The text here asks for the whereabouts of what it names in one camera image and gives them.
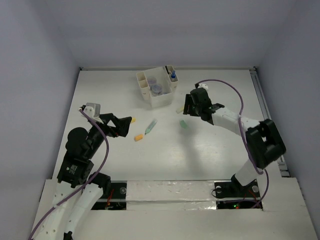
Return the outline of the clear blue spray bottle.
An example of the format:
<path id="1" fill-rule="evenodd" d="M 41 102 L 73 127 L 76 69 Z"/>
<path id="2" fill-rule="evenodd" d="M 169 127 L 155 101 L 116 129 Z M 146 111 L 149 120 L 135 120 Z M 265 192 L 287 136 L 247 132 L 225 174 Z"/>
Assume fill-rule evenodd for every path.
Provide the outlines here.
<path id="1" fill-rule="evenodd" d="M 177 80 L 176 71 L 175 70 L 172 71 L 172 73 L 170 75 L 170 79 L 171 79 L 172 82 L 175 82 Z"/>

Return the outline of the yellow highlighter body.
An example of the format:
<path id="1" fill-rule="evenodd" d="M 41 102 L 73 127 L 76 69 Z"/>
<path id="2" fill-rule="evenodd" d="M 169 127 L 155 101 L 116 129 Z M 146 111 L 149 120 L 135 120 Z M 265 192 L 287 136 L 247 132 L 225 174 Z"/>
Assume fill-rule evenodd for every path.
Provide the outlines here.
<path id="1" fill-rule="evenodd" d="M 184 111 L 184 107 L 180 107 L 180 108 L 178 108 L 177 110 L 176 110 L 176 113 L 177 114 L 180 114 L 180 113 L 182 113 Z"/>

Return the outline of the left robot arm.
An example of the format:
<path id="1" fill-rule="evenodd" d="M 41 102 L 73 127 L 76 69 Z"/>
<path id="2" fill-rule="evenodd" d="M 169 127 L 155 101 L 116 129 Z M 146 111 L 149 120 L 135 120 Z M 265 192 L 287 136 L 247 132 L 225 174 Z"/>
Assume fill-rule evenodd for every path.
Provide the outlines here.
<path id="1" fill-rule="evenodd" d="M 73 240 L 97 200 L 110 194 L 111 178 L 100 167 L 92 171 L 92 158 L 108 137 L 127 136 L 132 117 L 94 116 L 89 107 L 80 113 L 91 129 L 77 127 L 69 132 L 51 208 L 33 228 L 30 240 Z"/>

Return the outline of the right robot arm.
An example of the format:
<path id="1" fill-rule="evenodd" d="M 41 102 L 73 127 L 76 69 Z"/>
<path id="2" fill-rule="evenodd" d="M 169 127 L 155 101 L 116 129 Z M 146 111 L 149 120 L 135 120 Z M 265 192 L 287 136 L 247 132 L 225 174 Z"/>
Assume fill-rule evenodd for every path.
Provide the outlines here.
<path id="1" fill-rule="evenodd" d="M 246 193 L 248 185 L 259 173 L 277 161 L 287 150 L 276 124 L 271 119 L 259 121 L 242 117 L 220 103 L 213 104 L 202 87 L 193 89 L 185 96 L 183 114 L 200 117 L 213 126 L 233 132 L 244 141 L 248 160 L 231 177 L 230 183 L 230 190 L 235 196 Z"/>

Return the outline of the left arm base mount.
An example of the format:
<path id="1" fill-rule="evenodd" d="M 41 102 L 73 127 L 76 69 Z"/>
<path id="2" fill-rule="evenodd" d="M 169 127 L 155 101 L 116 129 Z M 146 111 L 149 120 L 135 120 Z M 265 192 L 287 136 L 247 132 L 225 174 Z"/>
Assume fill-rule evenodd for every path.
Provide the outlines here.
<path id="1" fill-rule="evenodd" d="M 98 184 L 103 190 L 102 196 L 93 205 L 91 210 L 120 211 L 127 209 L 126 181 L 112 181 L 110 176 L 98 173 L 91 183 Z"/>

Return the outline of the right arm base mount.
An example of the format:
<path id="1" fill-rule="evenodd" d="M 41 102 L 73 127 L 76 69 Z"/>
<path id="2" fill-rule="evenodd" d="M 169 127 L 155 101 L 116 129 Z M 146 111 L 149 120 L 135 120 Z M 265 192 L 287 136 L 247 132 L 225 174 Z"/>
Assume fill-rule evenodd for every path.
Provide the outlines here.
<path id="1" fill-rule="evenodd" d="M 215 182 L 211 195 L 217 199 L 218 209 L 263 209 L 256 178 L 241 185 L 233 175 L 230 180 Z"/>

